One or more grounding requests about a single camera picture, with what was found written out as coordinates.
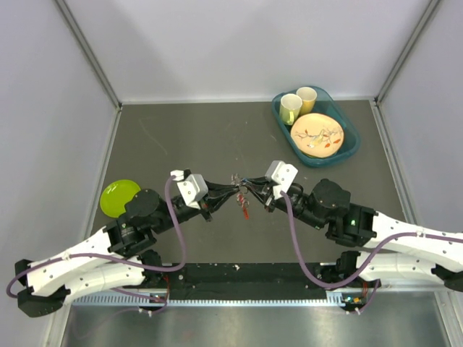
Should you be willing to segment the metal keyring cluster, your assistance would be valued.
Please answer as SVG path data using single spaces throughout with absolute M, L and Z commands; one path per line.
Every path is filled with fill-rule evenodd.
M 240 207 L 247 207 L 249 201 L 247 199 L 247 193 L 249 192 L 248 188 L 243 183 L 243 178 L 239 176 L 238 173 L 231 175 L 231 183 L 238 187 L 238 192 L 236 194 L 236 200 Z

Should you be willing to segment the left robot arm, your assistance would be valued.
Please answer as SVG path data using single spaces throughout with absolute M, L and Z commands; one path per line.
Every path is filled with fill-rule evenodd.
M 199 174 L 170 176 L 163 195 L 139 189 L 122 214 L 79 244 L 41 261 L 16 262 L 7 296 L 28 317 L 42 317 L 89 294 L 105 290 L 126 294 L 128 287 L 157 286 L 167 273 L 187 264 L 181 223 L 199 215 L 210 219 L 239 191 L 239 184 L 214 184 Z M 181 258 L 166 266 L 151 247 L 157 235 L 171 229 Z

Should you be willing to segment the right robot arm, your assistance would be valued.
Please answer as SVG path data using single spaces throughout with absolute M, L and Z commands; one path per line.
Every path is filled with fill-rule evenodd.
M 289 218 L 293 248 L 306 277 L 319 287 L 335 289 L 392 279 L 429 280 L 462 291 L 462 234 L 435 231 L 406 223 L 350 201 L 351 194 L 337 183 L 320 180 L 306 194 L 296 183 L 286 188 L 266 178 L 243 179 L 241 185 L 269 212 L 284 211 Z M 316 275 L 306 265 L 295 228 L 296 220 L 326 228 L 326 238 L 364 252 L 345 252 L 333 275 Z

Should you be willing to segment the red handled metal key holder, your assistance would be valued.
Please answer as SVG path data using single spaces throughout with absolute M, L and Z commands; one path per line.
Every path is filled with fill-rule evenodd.
M 239 205 L 240 209 L 242 210 L 243 216 L 245 217 L 245 220 L 248 220 L 249 219 L 249 213 L 248 213 L 249 201 L 248 201 L 248 199 L 243 194 L 238 194 L 237 195 L 237 204 Z

